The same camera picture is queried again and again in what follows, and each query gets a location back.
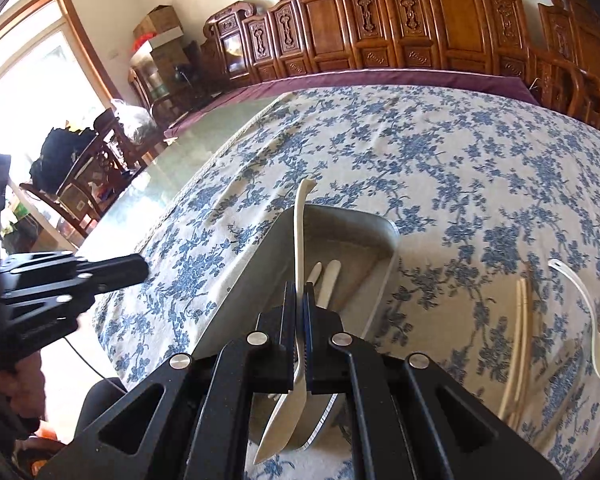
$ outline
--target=chopsticks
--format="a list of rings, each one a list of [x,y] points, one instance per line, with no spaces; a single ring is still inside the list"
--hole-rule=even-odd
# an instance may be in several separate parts
[[[513,352],[509,365],[509,377],[505,386],[498,418],[506,421],[514,431],[518,430],[525,407],[526,391],[531,373],[531,281],[520,278],[516,283],[516,328],[514,330]]]

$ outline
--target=blue floral tablecloth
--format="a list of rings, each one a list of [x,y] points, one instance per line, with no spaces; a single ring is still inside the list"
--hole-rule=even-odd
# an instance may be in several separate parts
[[[528,262],[532,375],[520,435],[576,476],[600,446],[600,380],[589,316],[546,262],[576,270],[600,316],[600,132],[498,96],[364,86],[274,102],[151,232],[147,282],[98,304],[96,329],[122,380],[133,386],[174,352],[192,351],[304,177],[318,181],[310,202],[381,214],[400,229],[381,351],[425,351],[494,411],[509,370],[515,281]],[[336,424],[308,450],[246,475],[352,478],[350,445]]]

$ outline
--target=metal tray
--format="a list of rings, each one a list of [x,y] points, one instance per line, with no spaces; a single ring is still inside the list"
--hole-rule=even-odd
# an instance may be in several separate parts
[[[294,280],[293,208],[276,219],[249,263],[222,302],[193,352],[194,358],[217,354],[232,338],[253,330],[260,312],[282,303],[286,281]],[[304,208],[304,269],[340,260],[342,269],[329,305],[340,314],[344,330],[372,339],[380,321],[378,307],[398,266],[400,235],[396,226],[377,215],[330,206]],[[316,296],[320,282],[316,287]],[[302,313],[298,313],[299,322]],[[344,396],[308,394],[302,417],[288,448],[309,446],[342,406]],[[256,395],[250,439],[260,442],[275,400]]]

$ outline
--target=black pants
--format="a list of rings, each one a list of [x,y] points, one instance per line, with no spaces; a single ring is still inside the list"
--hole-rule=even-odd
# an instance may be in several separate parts
[[[110,381],[125,390],[119,378],[116,377],[110,379]],[[75,426],[75,435],[78,435],[84,428],[106,412],[117,400],[122,398],[122,395],[122,392],[111,386],[107,381],[100,381],[94,384],[84,398],[78,423]]]

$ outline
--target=white plastic bag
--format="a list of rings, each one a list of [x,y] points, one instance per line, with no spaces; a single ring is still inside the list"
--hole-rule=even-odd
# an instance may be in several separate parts
[[[112,99],[116,117],[125,130],[125,135],[132,143],[140,145],[151,137],[160,136],[162,131],[154,118],[142,107],[126,104],[120,99]]]

